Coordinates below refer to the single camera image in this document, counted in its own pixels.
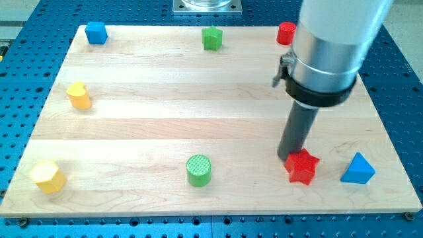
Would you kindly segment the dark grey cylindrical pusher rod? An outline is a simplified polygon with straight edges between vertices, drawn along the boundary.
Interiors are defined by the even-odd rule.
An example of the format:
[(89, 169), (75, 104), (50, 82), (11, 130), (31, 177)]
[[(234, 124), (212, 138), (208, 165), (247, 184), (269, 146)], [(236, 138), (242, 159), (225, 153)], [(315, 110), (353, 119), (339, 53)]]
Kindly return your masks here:
[(278, 146), (278, 157), (285, 161), (290, 153), (299, 153), (319, 111), (318, 107), (294, 101)]

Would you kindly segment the black clamp ring with lever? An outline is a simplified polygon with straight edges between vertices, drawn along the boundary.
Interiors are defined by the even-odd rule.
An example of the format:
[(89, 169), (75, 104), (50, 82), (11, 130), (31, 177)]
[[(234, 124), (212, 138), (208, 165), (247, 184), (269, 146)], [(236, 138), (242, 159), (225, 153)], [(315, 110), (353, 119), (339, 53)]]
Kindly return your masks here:
[(286, 93), (297, 102), (311, 107), (331, 107), (349, 97), (356, 77), (356, 73), (345, 75), (314, 69), (302, 64), (293, 52), (288, 52), (280, 57), (272, 87), (277, 87), (283, 79)]

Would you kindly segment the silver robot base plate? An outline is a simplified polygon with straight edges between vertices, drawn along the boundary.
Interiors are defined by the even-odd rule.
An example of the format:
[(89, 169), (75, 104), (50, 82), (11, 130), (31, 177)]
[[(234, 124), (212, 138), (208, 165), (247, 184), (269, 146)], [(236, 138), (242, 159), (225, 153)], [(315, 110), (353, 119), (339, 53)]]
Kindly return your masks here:
[(173, 0), (174, 13), (241, 13), (241, 0)]

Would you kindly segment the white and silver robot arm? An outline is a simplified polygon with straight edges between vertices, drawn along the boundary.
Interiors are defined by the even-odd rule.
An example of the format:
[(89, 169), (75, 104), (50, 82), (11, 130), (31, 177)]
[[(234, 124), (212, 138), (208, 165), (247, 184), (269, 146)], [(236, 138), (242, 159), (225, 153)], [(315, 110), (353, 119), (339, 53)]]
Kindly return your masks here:
[(320, 108), (343, 103), (393, 0), (303, 1), (293, 42), (272, 85), (294, 100), (277, 154), (301, 151)]

